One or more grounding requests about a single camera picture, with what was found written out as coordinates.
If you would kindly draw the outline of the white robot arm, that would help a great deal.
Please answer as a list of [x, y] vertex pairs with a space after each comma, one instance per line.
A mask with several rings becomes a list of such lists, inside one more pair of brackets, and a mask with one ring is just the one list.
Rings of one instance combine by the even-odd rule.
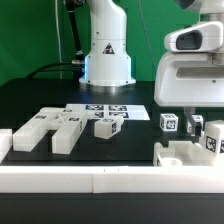
[[[116, 92], [135, 83], [126, 53], [126, 14], [113, 0], [86, 0], [91, 15], [91, 50], [81, 85]], [[199, 22], [168, 34], [160, 59], [154, 100], [182, 107], [191, 118], [196, 107], [224, 107], [224, 0], [175, 0], [199, 14]]]

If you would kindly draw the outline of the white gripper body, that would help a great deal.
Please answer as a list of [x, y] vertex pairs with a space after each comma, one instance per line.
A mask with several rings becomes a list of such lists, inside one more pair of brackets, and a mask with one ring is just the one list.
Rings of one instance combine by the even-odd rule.
[[154, 100], [164, 107], [224, 107], [224, 66], [215, 66], [208, 53], [166, 53]]

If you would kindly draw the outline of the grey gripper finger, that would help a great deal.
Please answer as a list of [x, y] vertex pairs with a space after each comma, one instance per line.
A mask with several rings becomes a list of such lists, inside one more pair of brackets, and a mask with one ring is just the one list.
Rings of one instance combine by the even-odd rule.
[[186, 107], [184, 115], [186, 117], [186, 131], [191, 136], [200, 136], [203, 129], [203, 117], [197, 115], [192, 107]]

